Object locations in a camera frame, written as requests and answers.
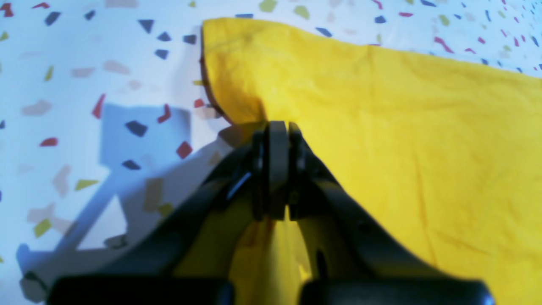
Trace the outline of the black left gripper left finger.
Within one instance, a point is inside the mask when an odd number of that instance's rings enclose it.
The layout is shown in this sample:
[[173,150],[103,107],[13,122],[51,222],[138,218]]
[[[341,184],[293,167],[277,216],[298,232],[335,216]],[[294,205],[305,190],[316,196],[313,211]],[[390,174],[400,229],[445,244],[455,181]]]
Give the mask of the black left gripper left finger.
[[105,267],[63,277],[49,305],[234,305],[232,258],[246,228],[284,220],[288,182],[285,122],[254,128],[199,188],[143,241]]

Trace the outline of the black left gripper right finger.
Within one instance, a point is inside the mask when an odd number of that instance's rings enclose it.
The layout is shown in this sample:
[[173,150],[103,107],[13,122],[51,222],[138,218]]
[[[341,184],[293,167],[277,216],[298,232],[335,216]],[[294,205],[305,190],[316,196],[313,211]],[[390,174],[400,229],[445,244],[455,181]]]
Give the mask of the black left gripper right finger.
[[293,203],[313,280],[301,305],[493,305],[480,280],[453,277],[387,233],[339,185],[295,123],[288,126]]

